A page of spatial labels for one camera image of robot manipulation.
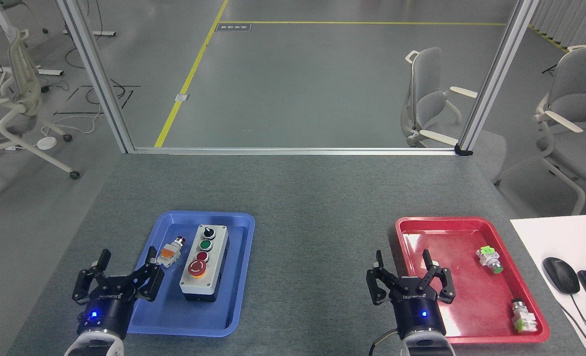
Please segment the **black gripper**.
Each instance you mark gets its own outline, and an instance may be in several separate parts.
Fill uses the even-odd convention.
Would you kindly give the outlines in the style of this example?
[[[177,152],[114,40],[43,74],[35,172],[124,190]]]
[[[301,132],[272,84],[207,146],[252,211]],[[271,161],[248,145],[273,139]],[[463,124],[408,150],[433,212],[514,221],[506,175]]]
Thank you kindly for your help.
[[[115,291],[110,289],[103,273],[111,255],[110,250],[103,249],[95,264],[79,272],[72,300],[77,304],[86,304],[85,311],[79,315],[78,334],[105,331],[124,340],[135,298],[155,301],[165,273],[157,262],[157,249],[149,246],[144,264],[124,278],[124,289]],[[98,286],[90,293],[89,300],[93,280]]]
[[[422,259],[427,268],[426,275],[422,278],[401,277],[401,286],[398,286],[398,277],[384,268],[381,250],[375,253],[373,268],[366,271],[366,282],[374,306],[383,304],[388,295],[385,289],[379,287],[378,281],[389,288],[389,297],[401,338],[412,332],[427,329],[445,335],[446,330],[437,299],[445,304],[451,304],[456,297],[451,271],[434,264],[428,249],[422,252]],[[438,278],[442,285],[439,293],[429,286],[434,277]]]

